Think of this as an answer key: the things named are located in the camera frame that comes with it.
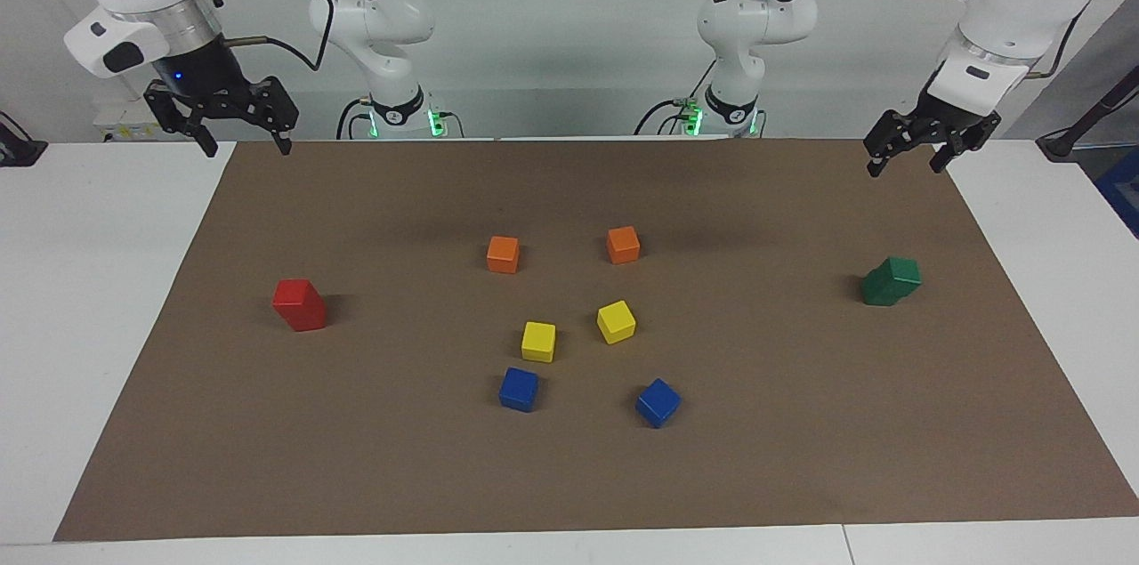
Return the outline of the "blue crate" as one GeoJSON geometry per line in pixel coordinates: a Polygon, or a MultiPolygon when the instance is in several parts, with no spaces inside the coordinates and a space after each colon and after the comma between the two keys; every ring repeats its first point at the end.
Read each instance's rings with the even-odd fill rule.
{"type": "Polygon", "coordinates": [[[1093,185],[1108,206],[1139,239],[1139,146],[1093,178],[1093,185]]]}

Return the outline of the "green wooden block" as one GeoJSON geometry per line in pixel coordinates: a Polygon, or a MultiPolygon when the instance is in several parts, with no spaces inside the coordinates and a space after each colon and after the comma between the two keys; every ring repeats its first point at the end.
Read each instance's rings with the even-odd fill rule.
{"type": "Polygon", "coordinates": [[[883,292],[906,296],[923,285],[921,270],[913,257],[888,256],[876,269],[883,292]]]}
{"type": "Polygon", "coordinates": [[[904,288],[906,284],[888,272],[867,275],[860,285],[863,304],[871,306],[894,306],[904,288]]]}

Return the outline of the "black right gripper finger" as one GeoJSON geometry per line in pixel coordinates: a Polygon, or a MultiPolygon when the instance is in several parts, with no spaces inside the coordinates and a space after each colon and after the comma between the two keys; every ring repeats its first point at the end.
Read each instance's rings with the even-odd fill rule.
{"type": "Polygon", "coordinates": [[[253,123],[271,136],[282,156],[292,152],[290,132],[300,118],[300,110],[279,77],[265,77],[249,85],[253,123]]]}
{"type": "Polygon", "coordinates": [[[218,152],[218,142],[203,125],[207,96],[178,95],[166,83],[149,83],[145,101],[163,131],[191,138],[208,158],[218,152]]]}

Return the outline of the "yellow wooden block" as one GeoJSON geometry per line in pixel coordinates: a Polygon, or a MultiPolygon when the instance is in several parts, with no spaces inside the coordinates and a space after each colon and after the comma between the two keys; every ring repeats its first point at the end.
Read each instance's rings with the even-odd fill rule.
{"type": "Polygon", "coordinates": [[[595,317],[595,324],[601,330],[603,341],[611,345],[626,341],[637,330],[636,316],[623,298],[600,308],[595,317]]]}
{"type": "Polygon", "coordinates": [[[557,329],[554,324],[525,322],[521,338],[521,358],[530,362],[552,363],[557,329]]]}

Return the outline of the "blue wooden block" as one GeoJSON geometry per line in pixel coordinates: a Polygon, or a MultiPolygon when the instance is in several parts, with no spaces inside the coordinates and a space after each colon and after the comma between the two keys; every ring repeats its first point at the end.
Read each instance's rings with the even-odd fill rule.
{"type": "Polygon", "coordinates": [[[528,413],[536,407],[538,386],[540,377],[536,372],[509,367],[502,375],[497,399],[503,408],[528,413]]]}
{"type": "Polygon", "coordinates": [[[681,403],[683,403],[683,396],[679,391],[666,380],[656,378],[640,391],[634,408],[646,424],[649,424],[654,429],[659,429],[666,426],[681,403]]]}

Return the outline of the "white power strip box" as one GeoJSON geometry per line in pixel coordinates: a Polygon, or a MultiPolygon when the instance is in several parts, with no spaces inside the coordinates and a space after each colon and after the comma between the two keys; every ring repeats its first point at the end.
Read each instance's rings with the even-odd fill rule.
{"type": "Polygon", "coordinates": [[[98,103],[93,126],[103,142],[189,142],[182,133],[164,130],[142,100],[98,103]]]}

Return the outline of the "orange wooden block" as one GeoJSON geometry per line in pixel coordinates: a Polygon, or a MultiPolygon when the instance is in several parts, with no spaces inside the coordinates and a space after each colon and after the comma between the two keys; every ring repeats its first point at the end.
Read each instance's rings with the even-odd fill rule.
{"type": "Polygon", "coordinates": [[[637,262],[642,256],[642,241],[639,239],[636,227],[609,229],[609,232],[606,234],[606,249],[611,257],[611,264],[637,262]]]}
{"type": "Polygon", "coordinates": [[[487,270],[495,273],[514,275],[521,265],[521,240],[516,237],[495,234],[489,238],[487,270]]]}

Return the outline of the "black device base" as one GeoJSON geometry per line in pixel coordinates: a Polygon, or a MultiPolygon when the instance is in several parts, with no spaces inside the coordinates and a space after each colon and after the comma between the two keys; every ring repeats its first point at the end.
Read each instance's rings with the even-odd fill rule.
{"type": "Polygon", "coordinates": [[[28,136],[28,131],[8,112],[0,110],[0,167],[33,166],[49,144],[28,136]]]}

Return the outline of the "black stand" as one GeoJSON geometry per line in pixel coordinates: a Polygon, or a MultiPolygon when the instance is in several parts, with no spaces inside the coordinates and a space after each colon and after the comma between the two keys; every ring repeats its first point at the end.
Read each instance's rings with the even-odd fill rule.
{"type": "Polygon", "coordinates": [[[1116,110],[1122,110],[1128,103],[1134,100],[1136,96],[1139,96],[1139,65],[1134,65],[1132,69],[1128,71],[1125,76],[1121,77],[1098,103],[1095,103],[1090,110],[1085,110],[1085,114],[1075,120],[1073,124],[1036,138],[1036,146],[1050,161],[1070,159],[1071,152],[1075,149],[1077,141],[1095,124],[1111,117],[1116,110]]]}

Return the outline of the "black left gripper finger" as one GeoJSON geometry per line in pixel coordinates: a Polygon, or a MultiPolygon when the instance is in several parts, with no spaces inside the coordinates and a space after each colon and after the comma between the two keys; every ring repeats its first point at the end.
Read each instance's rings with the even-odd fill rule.
{"type": "Polygon", "coordinates": [[[935,174],[940,174],[948,167],[952,159],[960,157],[965,152],[977,152],[984,147],[988,139],[1001,123],[999,114],[989,114],[976,125],[967,130],[950,130],[945,136],[945,141],[929,159],[929,167],[935,174]]]}
{"type": "Polygon", "coordinates": [[[870,177],[880,177],[888,161],[911,152],[921,144],[921,118],[913,114],[902,114],[895,109],[884,110],[880,118],[863,139],[868,155],[867,171],[870,177]]]}

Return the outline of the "brown table mat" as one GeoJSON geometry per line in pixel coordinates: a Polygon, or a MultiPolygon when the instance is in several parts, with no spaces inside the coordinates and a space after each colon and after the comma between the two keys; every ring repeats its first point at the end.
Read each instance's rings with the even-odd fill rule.
{"type": "Polygon", "coordinates": [[[872,180],[860,152],[240,144],[54,537],[1139,516],[952,180],[923,155],[872,180]],[[640,257],[611,264],[626,226],[640,257]],[[888,256],[923,285],[866,305],[888,256]],[[325,328],[276,312],[282,278],[325,328]],[[552,363],[521,358],[528,321],[552,363]],[[509,367],[532,412],[500,406],[509,367]],[[659,429],[634,408],[656,378],[683,396],[659,429]]]}

